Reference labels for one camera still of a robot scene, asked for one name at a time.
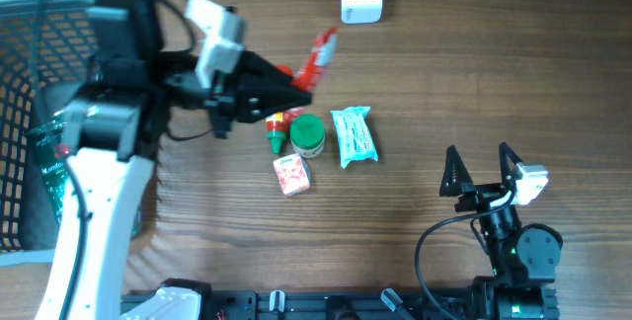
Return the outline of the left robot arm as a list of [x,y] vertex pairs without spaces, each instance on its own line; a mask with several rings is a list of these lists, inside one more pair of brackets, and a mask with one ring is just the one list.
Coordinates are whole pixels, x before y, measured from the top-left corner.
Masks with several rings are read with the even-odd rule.
[[59,149],[70,187],[40,319],[116,319],[134,217],[173,108],[204,110],[212,133],[308,105],[312,96],[243,43],[245,21],[187,0],[200,53],[168,51],[157,0],[94,0],[95,65],[67,101]]

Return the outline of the red coffee stick sachet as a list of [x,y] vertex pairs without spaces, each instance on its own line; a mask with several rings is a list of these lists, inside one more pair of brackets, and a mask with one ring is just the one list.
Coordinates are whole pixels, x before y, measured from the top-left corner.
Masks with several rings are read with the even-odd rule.
[[317,36],[302,67],[294,74],[292,85],[313,93],[324,77],[337,47],[338,29],[332,27]]

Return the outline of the green lid jar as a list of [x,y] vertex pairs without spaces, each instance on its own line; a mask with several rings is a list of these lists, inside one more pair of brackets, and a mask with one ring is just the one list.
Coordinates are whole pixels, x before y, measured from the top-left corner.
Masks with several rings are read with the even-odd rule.
[[323,121],[313,115],[301,115],[290,125],[293,150],[304,158],[314,158],[324,148],[326,130]]

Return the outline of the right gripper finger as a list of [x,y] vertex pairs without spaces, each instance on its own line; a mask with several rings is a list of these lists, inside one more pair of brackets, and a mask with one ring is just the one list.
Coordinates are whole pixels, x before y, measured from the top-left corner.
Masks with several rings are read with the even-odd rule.
[[511,187],[513,185],[512,169],[510,163],[514,165],[521,163],[522,160],[517,156],[513,149],[506,143],[502,142],[499,145],[499,157],[500,157],[500,171],[502,182],[505,187]]
[[446,149],[445,167],[440,183],[441,197],[458,197],[474,193],[476,190],[473,180],[455,145]]

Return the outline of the red yellow sauce bottle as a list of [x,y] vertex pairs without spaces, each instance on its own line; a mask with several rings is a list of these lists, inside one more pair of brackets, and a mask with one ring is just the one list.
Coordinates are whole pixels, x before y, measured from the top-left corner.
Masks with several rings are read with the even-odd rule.
[[280,154],[289,131],[289,115],[286,111],[274,113],[266,118],[267,139],[273,154]]

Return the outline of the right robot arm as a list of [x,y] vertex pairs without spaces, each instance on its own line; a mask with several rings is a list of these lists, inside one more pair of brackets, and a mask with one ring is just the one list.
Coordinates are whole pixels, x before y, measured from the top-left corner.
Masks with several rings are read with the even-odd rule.
[[489,257],[493,274],[479,276],[467,287],[458,305],[445,301],[463,319],[558,319],[555,281],[563,238],[541,224],[524,225],[517,213],[544,190],[548,171],[527,165],[505,143],[499,146],[501,180],[477,185],[455,146],[446,149],[439,189],[442,197],[457,197],[457,212],[473,212],[480,224],[478,241]]

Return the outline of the teal tissue packet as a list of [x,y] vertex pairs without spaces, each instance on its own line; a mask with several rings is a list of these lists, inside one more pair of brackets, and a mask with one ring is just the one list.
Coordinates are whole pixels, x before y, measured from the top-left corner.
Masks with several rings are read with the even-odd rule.
[[340,165],[346,169],[356,161],[373,160],[379,156],[370,129],[365,121],[371,107],[348,107],[331,111],[340,150]]

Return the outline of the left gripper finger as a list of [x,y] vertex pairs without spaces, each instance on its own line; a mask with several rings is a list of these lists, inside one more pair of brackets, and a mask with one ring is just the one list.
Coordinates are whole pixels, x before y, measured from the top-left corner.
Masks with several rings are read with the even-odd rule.
[[255,85],[241,88],[237,94],[236,120],[253,123],[312,102],[312,94],[291,85]]
[[279,68],[259,56],[246,50],[241,54],[237,65],[237,83],[239,91],[281,91],[292,90],[292,78]]

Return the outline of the red white small box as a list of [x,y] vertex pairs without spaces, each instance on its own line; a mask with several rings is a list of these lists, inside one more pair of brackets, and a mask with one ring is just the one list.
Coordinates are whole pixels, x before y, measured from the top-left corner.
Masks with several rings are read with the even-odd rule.
[[304,192],[310,188],[310,171],[299,154],[278,158],[273,162],[273,166],[280,189],[286,197]]

